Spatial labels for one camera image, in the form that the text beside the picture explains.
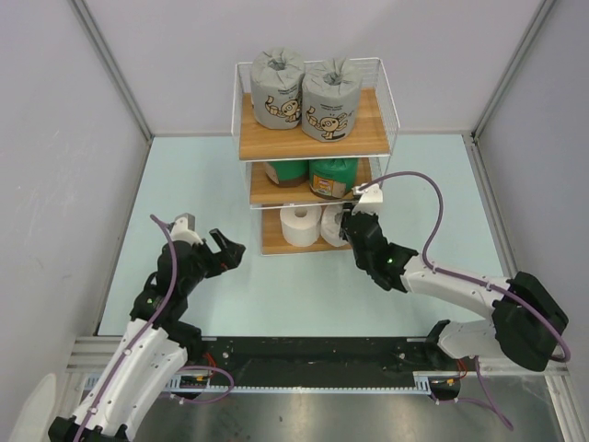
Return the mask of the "green paper roll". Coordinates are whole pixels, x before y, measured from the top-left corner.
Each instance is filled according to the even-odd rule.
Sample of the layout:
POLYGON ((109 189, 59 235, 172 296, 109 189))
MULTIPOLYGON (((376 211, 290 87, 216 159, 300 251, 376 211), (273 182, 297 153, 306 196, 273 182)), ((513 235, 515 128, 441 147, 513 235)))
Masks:
POLYGON ((270 182, 281 188, 296 187, 308 178, 307 160, 267 161, 263 167, 270 182))
POLYGON ((321 198, 341 199, 354 186, 357 169, 357 158, 310 160, 310 190, 321 198))

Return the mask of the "plain white paper roll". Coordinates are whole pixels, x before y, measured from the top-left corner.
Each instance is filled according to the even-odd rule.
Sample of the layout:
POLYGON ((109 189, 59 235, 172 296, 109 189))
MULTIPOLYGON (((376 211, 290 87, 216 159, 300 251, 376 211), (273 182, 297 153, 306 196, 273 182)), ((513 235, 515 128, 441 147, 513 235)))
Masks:
POLYGON ((279 216, 285 241, 298 248, 314 244, 320 235, 321 215, 322 210, 317 205, 284 205, 279 216))

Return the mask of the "grey paper roll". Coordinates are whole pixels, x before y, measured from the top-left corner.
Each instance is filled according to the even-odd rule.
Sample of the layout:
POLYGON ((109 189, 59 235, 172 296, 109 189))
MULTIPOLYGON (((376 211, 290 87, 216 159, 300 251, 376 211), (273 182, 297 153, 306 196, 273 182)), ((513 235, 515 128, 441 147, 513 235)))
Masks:
POLYGON ((302 83, 302 130, 334 143, 352 131, 360 105, 362 72, 346 58, 332 58, 306 69, 302 83))
POLYGON ((301 120, 303 57, 275 47, 261 52, 250 72, 250 97, 256 121, 267 129, 294 129, 301 120))

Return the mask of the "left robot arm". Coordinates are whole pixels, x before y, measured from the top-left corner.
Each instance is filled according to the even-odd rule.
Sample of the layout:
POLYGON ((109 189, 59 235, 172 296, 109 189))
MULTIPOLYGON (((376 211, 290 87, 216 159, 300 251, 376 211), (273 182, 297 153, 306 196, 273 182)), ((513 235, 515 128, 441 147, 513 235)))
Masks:
POLYGON ((205 350, 201 330, 181 321, 197 284, 236 269, 246 251, 218 229, 219 250, 180 218, 165 227, 156 270, 133 302, 120 343, 97 383, 68 418, 57 417, 52 441, 132 441, 164 387, 205 350))

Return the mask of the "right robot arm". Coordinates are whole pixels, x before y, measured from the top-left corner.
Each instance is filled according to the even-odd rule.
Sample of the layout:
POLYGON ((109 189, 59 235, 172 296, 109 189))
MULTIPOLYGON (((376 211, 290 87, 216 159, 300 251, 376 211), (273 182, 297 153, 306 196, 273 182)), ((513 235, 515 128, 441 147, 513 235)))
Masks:
POLYGON ((416 250, 387 240, 376 214, 345 204, 341 237, 352 247, 356 266, 380 288, 436 297, 479 315, 478 321, 439 321, 429 339, 453 359, 502 357, 542 372, 556 356, 569 319, 532 274, 490 278, 443 269, 416 250))

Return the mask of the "white object bottom left corner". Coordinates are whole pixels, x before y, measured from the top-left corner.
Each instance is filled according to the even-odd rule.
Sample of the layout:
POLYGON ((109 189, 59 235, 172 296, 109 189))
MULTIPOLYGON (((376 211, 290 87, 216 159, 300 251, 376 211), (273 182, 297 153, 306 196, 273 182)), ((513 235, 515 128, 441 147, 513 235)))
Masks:
POLYGON ((50 373, 41 379, 25 401, 8 441, 49 441, 48 430, 56 399, 57 376, 50 373))

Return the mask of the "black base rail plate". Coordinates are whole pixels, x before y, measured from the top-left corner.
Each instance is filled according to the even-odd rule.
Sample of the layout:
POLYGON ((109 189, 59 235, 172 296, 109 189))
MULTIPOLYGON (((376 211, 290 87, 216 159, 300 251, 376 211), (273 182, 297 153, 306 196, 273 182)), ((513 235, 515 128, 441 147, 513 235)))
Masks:
POLYGON ((205 398, 244 392, 428 393, 474 375, 471 356, 446 355, 430 337, 206 338, 167 384, 205 398))

